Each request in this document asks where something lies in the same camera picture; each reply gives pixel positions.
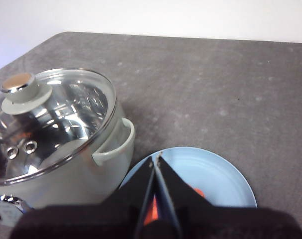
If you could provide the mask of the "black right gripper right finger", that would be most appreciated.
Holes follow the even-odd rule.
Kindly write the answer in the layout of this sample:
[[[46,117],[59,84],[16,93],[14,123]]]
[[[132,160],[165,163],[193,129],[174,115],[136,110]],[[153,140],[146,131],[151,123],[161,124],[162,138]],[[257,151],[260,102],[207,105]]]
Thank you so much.
[[[214,207],[185,183],[162,156],[156,159],[159,218],[171,224],[208,224]]]

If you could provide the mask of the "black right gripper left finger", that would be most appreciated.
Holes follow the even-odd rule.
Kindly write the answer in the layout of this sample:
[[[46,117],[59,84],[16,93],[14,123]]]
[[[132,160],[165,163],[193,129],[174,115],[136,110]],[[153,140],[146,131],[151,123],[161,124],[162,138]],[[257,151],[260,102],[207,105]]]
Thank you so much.
[[[102,224],[136,224],[150,193],[153,173],[153,160],[148,157],[130,180],[101,204]]]

